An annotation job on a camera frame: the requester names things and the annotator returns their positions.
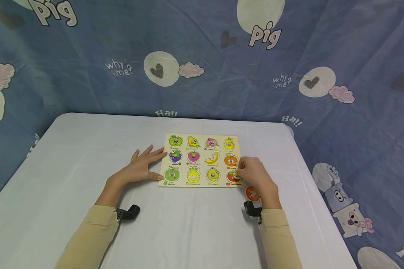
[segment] table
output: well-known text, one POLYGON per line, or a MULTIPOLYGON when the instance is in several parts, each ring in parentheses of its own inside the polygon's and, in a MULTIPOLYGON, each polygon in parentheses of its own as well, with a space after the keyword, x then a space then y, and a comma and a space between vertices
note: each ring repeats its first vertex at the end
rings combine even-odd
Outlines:
MULTIPOLYGON (((173 132, 238 136, 241 154, 258 156, 278 184, 304 268, 356 268, 284 124, 69 113, 0 193, 0 269, 53 268, 105 180, 173 132)), ((244 201, 243 189, 133 184, 121 208, 141 212, 120 225, 101 268, 266 268, 244 201)))

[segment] right hand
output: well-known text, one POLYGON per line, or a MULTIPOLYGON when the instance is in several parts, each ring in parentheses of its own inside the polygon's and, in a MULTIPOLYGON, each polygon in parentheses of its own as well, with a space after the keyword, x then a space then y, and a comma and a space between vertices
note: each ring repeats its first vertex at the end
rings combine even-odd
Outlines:
POLYGON ((259 158, 241 157, 241 159, 239 159, 237 173, 244 178, 245 181, 259 190, 265 189, 266 187, 277 187, 259 158))
POLYGON ((248 183, 256 187, 262 196, 262 207, 281 209, 278 186, 272 181, 259 158, 241 157, 237 173, 248 183))

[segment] finger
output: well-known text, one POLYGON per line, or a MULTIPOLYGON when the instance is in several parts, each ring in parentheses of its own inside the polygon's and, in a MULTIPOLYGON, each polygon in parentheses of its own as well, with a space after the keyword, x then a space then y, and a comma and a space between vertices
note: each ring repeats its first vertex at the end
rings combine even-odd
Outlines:
POLYGON ((149 179, 153 179, 153 180, 162 180, 163 176, 154 172, 149 171, 148 172, 148 178, 149 179))
POLYGON ((162 153, 163 150, 165 150, 165 147, 161 147, 158 150, 156 150, 155 152, 151 152, 150 154, 148 154, 148 156, 153 156, 153 155, 157 155, 159 153, 162 153))
POLYGON ((137 149, 136 152, 133 153, 132 159, 130 161, 132 162, 132 161, 136 160, 138 158, 138 155, 139 155, 139 149, 137 149))
POLYGON ((238 168, 244 169, 245 168, 245 162, 249 161, 250 159, 251 159, 251 157, 246 157, 246 156, 243 156, 243 157, 239 158, 238 168))
POLYGON ((167 153, 167 152, 163 152, 163 153, 159 153, 159 154, 157 154, 157 155, 150 156, 150 157, 148 158, 148 162, 149 162, 149 163, 155 162, 155 161, 157 161, 157 160, 159 160, 159 159, 162 159, 162 158, 163 158, 164 156, 166 156, 166 155, 168 155, 168 153, 167 153))
POLYGON ((150 153, 152 149, 153 149, 153 145, 150 145, 149 147, 147 147, 147 149, 144 152, 142 152, 141 157, 148 155, 148 153, 150 153))
POLYGON ((244 170, 244 169, 238 168, 238 169, 236 170, 236 173, 237 173, 240 177, 242 177, 242 178, 245 179, 245 170, 244 170))

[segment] cartoon animal print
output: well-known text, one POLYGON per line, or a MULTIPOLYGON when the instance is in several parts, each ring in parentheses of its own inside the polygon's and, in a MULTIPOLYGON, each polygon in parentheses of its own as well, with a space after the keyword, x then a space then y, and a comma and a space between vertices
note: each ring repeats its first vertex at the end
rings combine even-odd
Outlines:
POLYGON ((372 220, 364 218, 359 210, 359 204, 351 204, 334 213, 344 230, 343 237, 362 236, 363 233, 373 233, 372 220))
POLYGON ((332 181, 332 187, 327 189, 324 195, 332 213, 353 203, 353 199, 347 196, 347 193, 344 191, 342 182, 334 184, 334 181, 332 181))
POLYGON ((328 174, 331 176, 332 179, 338 179, 339 178, 339 173, 335 166, 328 164, 327 167, 328 174))

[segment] fruit puzzle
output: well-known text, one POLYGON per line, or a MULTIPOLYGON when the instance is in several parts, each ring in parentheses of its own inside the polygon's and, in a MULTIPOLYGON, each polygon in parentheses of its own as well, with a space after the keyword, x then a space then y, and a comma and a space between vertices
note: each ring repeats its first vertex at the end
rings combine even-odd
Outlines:
POLYGON ((160 173, 160 187, 244 188, 238 176, 239 144, 236 136, 168 133, 160 173))

